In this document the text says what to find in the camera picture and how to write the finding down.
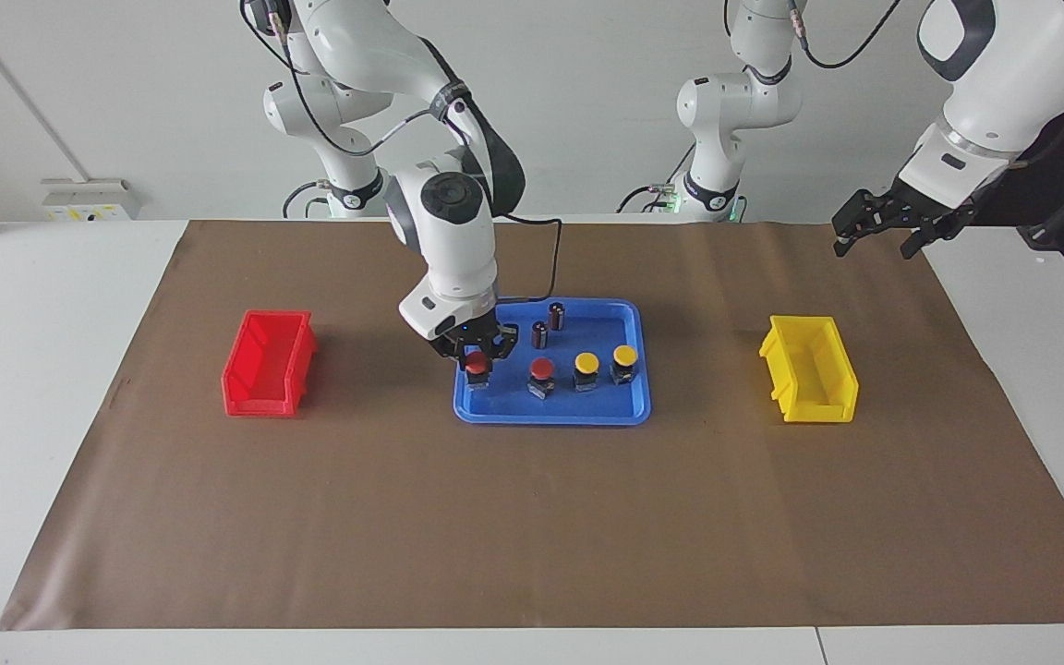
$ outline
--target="red plastic container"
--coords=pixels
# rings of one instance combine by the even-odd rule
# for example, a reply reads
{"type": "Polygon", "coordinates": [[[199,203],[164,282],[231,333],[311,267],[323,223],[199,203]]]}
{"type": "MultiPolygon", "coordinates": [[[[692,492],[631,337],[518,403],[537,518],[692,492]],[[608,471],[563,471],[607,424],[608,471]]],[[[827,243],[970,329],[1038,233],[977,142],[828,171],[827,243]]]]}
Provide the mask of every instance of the red plastic container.
{"type": "Polygon", "coordinates": [[[229,416],[288,417],[306,395],[311,312],[245,312],[220,378],[229,416]]]}

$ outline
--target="white wall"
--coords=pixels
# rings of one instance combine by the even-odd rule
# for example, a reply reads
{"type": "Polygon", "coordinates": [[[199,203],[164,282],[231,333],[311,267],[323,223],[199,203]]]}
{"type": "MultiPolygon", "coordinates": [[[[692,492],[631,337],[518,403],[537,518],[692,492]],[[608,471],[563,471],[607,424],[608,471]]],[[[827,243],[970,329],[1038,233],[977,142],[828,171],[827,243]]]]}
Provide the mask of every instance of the white wall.
{"type": "MultiPolygon", "coordinates": [[[[827,221],[858,186],[887,185],[948,87],[914,38],[926,0],[909,0],[857,63],[838,71],[795,55],[802,115],[743,132],[751,219],[827,221]]],[[[279,215],[294,185],[321,176],[303,144],[263,118],[262,90],[283,68],[242,24],[235,0],[0,3],[0,60],[94,178],[124,178],[143,217],[279,215]]],[[[737,71],[720,1],[395,0],[468,81],[529,174],[523,214],[610,212],[667,176],[691,135],[676,93],[702,73],[737,71]]],[[[884,3],[818,1],[812,47],[836,60],[884,3]]],[[[421,104],[398,100],[359,122],[379,136],[421,104]]],[[[413,164],[451,146],[423,118],[380,152],[413,164]]],[[[41,178],[70,168],[0,77],[0,219],[38,218],[41,178]]]]}

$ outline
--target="yellow plastic container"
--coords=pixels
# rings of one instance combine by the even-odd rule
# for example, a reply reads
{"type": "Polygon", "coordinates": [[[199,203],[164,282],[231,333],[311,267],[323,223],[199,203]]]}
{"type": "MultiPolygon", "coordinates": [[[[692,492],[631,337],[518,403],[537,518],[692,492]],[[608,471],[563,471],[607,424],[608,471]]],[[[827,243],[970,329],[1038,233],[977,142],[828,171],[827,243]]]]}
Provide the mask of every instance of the yellow plastic container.
{"type": "Polygon", "coordinates": [[[761,344],[786,422],[851,422],[861,384],[831,316],[772,316],[761,344]]]}

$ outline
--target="table surface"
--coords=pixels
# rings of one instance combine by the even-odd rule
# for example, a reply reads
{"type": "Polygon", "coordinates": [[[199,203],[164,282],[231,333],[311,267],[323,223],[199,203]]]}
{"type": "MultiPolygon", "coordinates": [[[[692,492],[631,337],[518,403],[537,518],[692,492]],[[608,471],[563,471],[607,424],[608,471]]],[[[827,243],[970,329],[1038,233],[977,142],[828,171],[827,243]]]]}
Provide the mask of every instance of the table surface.
{"type": "MultiPolygon", "coordinates": [[[[0,612],[183,228],[0,225],[0,612]]],[[[964,231],[928,257],[1064,495],[1064,261],[994,228],[964,231]]],[[[1064,661],[1064,627],[0,633],[0,661],[94,662],[105,651],[119,662],[493,662],[503,653],[509,662],[1040,664],[1064,661]]]]}

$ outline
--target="brown leather surface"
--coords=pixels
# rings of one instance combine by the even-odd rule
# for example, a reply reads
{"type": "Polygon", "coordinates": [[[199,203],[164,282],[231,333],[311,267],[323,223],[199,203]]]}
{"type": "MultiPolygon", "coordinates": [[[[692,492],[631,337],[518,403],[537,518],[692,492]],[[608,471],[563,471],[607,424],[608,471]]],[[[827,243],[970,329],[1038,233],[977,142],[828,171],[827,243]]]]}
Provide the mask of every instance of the brown leather surface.
{"type": "MultiPolygon", "coordinates": [[[[499,240],[543,289],[552,231],[499,240]]],[[[387,225],[192,222],[0,628],[1064,622],[1064,501],[898,243],[566,228],[558,294],[638,305],[654,414],[511,429],[452,413],[387,225]],[[314,312],[296,420],[223,414],[248,309],[314,312]],[[857,420],[782,423],[771,314],[836,317],[857,420]]]]}

